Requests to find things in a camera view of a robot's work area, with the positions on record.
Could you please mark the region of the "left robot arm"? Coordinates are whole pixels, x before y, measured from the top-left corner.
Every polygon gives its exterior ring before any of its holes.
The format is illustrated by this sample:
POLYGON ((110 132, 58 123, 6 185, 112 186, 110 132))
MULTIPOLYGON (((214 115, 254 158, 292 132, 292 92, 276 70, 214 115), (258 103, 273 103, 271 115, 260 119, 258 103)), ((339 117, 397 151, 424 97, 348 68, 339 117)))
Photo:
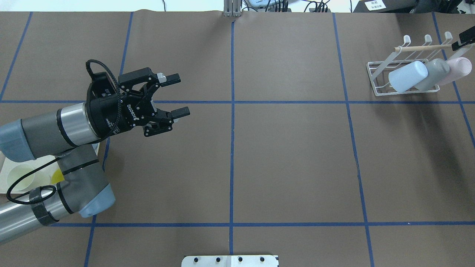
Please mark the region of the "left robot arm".
POLYGON ((153 103, 158 89, 180 83, 179 74, 145 67, 115 77, 98 60, 88 60, 85 69, 91 82, 84 102, 1 126, 6 159, 52 157, 8 187, 1 205, 2 245, 71 214, 95 216, 115 203, 93 144, 136 127, 145 137, 159 135, 190 115, 188 107, 163 111, 153 103))

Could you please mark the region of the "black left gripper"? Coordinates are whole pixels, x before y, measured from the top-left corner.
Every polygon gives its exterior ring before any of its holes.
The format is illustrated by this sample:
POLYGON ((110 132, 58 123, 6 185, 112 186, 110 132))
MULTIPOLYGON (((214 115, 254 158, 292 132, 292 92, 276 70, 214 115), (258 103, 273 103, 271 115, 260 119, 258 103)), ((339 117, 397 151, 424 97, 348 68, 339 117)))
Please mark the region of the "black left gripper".
MULTIPOLYGON (((87 71, 92 78, 92 69, 87 71)), ((191 114, 189 107, 163 111, 154 106, 153 95, 160 87, 180 82, 179 74, 154 74, 146 67, 120 75, 118 84, 113 82, 115 93, 111 96, 94 99, 89 87, 85 108, 95 134, 107 138, 137 126, 144 129, 146 137, 171 131, 174 121, 191 114)))

